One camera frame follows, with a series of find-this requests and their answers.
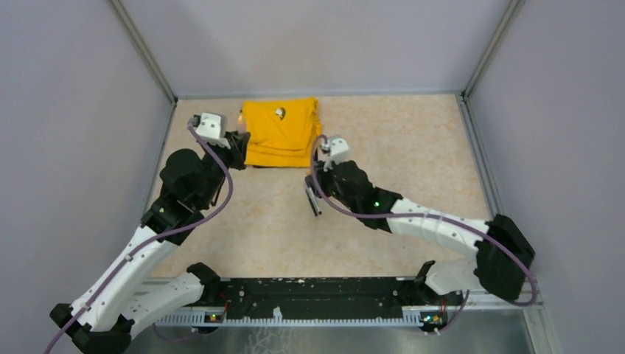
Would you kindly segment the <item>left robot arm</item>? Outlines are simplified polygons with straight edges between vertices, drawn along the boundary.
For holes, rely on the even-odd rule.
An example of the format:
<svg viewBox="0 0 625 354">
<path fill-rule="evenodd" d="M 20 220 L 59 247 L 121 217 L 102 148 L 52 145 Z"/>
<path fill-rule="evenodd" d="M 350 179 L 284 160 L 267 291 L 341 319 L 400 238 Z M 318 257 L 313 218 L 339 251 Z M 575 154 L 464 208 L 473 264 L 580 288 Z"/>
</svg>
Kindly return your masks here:
<svg viewBox="0 0 625 354">
<path fill-rule="evenodd" d="M 249 133 L 228 131 L 217 139 L 199 136 L 199 155 L 174 151 L 159 176 L 157 199 L 142 216 L 127 246 L 105 273 L 79 298 L 60 303 L 50 313 L 60 333 L 82 353 L 123 353 L 132 340 L 162 317 L 185 306 L 220 301 L 220 277 L 195 263 L 158 290 L 137 296 L 137 288 L 202 223 L 220 211 L 223 186 L 233 184 L 231 170 L 241 170 Z"/>
</svg>

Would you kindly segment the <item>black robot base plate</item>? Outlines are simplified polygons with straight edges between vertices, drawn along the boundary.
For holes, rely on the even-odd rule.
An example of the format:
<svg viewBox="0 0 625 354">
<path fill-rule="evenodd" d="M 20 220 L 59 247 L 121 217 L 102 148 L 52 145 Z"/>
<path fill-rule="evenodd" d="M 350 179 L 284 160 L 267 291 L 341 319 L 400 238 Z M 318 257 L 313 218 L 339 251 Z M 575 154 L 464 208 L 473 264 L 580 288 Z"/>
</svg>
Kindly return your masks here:
<svg viewBox="0 0 625 354">
<path fill-rule="evenodd" d="M 188 308 L 205 308 L 207 327 L 416 326 L 436 332 L 464 294 L 438 295 L 415 277 L 212 277 L 209 292 Z"/>
</svg>

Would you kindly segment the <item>white marker pen black tip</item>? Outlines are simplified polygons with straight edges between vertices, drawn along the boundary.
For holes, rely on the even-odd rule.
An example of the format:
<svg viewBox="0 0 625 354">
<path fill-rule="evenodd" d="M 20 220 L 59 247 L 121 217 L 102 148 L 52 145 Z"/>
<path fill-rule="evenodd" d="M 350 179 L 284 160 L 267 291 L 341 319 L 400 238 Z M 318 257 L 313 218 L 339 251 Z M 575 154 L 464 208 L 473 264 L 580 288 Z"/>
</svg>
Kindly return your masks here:
<svg viewBox="0 0 625 354">
<path fill-rule="evenodd" d="M 318 217 L 319 215 L 322 214 L 318 205 L 318 199 L 316 198 L 314 194 L 309 195 L 308 198 L 309 198 L 310 206 L 311 206 L 314 216 Z"/>
</svg>

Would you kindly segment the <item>pink highlighter pen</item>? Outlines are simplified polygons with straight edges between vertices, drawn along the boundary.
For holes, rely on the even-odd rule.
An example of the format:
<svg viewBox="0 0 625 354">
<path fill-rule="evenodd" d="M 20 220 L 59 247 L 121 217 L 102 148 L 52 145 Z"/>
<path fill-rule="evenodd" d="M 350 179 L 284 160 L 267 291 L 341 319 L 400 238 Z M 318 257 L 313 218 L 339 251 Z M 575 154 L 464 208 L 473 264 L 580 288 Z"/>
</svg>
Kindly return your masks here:
<svg viewBox="0 0 625 354">
<path fill-rule="evenodd" d="M 237 131 L 238 133 L 245 133 L 247 131 L 245 117 L 242 111 L 239 112 L 239 116 L 237 118 Z"/>
</svg>

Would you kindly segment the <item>thin black pen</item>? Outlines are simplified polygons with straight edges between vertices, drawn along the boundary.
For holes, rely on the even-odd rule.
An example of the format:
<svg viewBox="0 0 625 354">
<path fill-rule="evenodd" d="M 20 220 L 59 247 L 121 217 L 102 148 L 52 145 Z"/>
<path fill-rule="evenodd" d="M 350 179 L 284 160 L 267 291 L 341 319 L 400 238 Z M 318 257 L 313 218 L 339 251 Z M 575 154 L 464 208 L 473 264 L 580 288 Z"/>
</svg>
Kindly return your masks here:
<svg viewBox="0 0 625 354">
<path fill-rule="evenodd" d="M 310 187 L 305 187 L 304 189 L 305 195 L 307 197 L 308 203 L 311 207 L 311 210 L 315 217 L 318 217 L 321 214 L 321 211 L 317 204 L 317 198 L 315 197 L 315 193 Z"/>
</svg>

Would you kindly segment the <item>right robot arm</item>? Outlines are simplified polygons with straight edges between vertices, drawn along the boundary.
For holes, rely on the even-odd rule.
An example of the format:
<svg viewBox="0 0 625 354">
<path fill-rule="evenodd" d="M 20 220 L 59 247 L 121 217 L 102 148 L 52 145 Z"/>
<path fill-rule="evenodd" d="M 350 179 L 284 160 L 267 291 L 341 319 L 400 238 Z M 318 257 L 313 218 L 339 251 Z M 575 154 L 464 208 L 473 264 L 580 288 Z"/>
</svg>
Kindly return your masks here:
<svg viewBox="0 0 625 354">
<path fill-rule="evenodd" d="M 529 271 L 535 251 L 510 217 L 479 220 L 427 208 L 375 187 L 354 161 L 328 167 L 313 161 L 305 182 L 315 211 L 320 198 L 370 229 L 420 237 L 462 254 L 427 266 L 415 284 L 419 301 L 433 304 L 453 291 L 483 289 L 516 306 L 535 303 L 537 285 Z"/>
</svg>

